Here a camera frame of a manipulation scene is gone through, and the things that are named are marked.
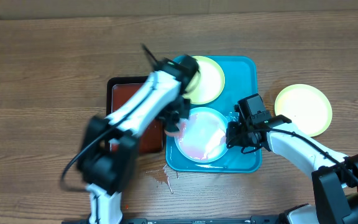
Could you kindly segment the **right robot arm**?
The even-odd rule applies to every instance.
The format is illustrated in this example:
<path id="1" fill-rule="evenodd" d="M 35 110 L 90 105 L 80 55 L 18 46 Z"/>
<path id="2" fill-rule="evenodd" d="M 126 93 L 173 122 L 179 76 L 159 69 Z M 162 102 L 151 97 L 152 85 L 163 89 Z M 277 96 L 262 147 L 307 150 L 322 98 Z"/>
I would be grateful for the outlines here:
<path id="1" fill-rule="evenodd" d="M 283 115 L 272 116 L 259 94 L 234 105 L 239 113 L 226 129 L 226 146 L 245 153 L 265 148 L 278 154 L 312 181 L 314 205 L 304 204 L 278 215 L 277 223 L 358 224 L 358 154 L 347 156 L 301 132 Z"/>

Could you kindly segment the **light blue plate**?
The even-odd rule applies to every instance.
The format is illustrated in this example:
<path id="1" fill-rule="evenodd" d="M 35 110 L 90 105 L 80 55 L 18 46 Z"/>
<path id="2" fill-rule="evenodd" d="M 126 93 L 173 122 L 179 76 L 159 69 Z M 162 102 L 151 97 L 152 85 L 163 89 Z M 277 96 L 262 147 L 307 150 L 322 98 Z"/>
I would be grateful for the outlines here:
<path id="1" fill-rule="evenodd" d="M 193 162 L 214 162 L 227 152 L 227 125 L 227 119 L 217 110 L 193 108 L 189 118 L 180 122 L 180 132 L 174 137 L 175 144 Z"/>

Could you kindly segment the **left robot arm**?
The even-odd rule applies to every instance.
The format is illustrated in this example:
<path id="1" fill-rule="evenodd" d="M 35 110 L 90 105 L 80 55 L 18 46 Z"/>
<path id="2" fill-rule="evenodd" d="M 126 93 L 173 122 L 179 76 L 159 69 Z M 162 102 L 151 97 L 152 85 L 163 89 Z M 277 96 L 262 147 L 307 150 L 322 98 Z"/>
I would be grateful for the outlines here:
<path id="1" fill-rule="evenodd" d="M 76 167 L 86 182 L 91 213 L 88 223 L 120 223 L 121 193 L 134 171 L 140 137 L 159 119 L 171 133 L 189 117 L 190 101 L 183 97 L 199 70 L 195 58 L 180 63 L 154 61 L 154 69 L 137 92 L 118 110 L 90 119 Z"/>

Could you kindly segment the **green and orange sponge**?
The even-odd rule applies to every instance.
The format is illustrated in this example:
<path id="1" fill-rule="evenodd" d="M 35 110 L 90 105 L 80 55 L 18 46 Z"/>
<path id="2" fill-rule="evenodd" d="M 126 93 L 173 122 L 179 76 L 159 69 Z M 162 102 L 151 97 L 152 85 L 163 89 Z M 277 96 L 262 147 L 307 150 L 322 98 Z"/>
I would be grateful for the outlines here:
<path id="1" fill-rule="evenodd" d="M 168 129 L 164 130 L 164 133 L 170 137 L 182 136 L 185 129 L 184 124 L 176 124 L 176 127 L 169 126 Z"/>

